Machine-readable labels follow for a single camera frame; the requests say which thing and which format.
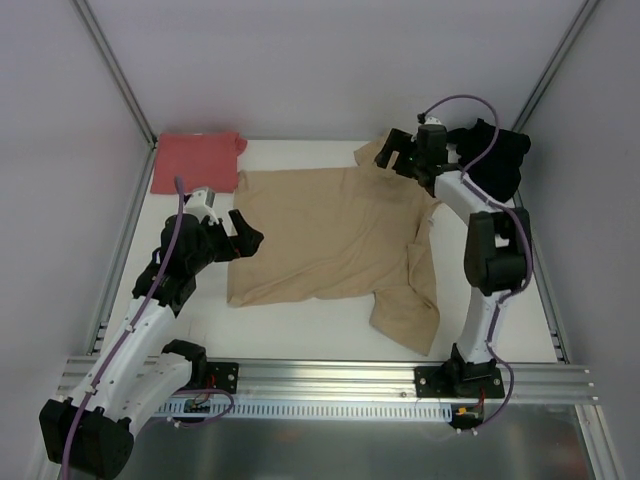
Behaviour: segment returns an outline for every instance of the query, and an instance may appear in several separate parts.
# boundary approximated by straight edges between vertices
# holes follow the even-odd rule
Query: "white wall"
[[[640,3],[607,0],[525,131],[522,190],[573,360],[592,366],[640,478]]]
[[[0,14],[0,478],[82,354],[146,146],[66,0]]]
[[[91,0],[157,131],[371,138],[452,93],[515,120],[582,0]],[[448,123],[487,112],[468,101]]]

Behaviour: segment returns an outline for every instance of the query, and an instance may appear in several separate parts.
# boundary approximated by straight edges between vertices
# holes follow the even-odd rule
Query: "white tabletop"
[[[253,140],[239,158],[239,169],[284,170],[355,166],[353,151],[366,142]],[[216,213],[231,222],[232,194],[219,194]],[[159,245],[166,218],[176,212],[177,196],[147,193],[113,306],[105,338],[120,324],[136,278]],[[369,326],[373,295],[342,300],[312,299],[258,307],[226,303],[227,265],[202,271],[197,289],[175,325],[158,344],[173,338],[203,345],[212,357],[308,360],[445,360],[467,314],[470,287],[462,258],[466,227],[446,206],[438,207],[430,234],[441,318],[428,357],[408,350]],[[555,362],[556,356],[535,281],[514,299],[500,336],[497,353],[513,362]]]

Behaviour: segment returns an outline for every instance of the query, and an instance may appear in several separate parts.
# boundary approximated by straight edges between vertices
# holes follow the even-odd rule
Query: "black cloth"
[[[478,119],[473,128],[458,128],[447,133],[447,143],[456,145],[461,166],[468,165],[491,142],[495,127]],[[509,200],[520,185],[520,166],[531,148],[531,140],[523,133],[500,129],[491,151],[469,170],[469,176],[480,188],[500,202]]]

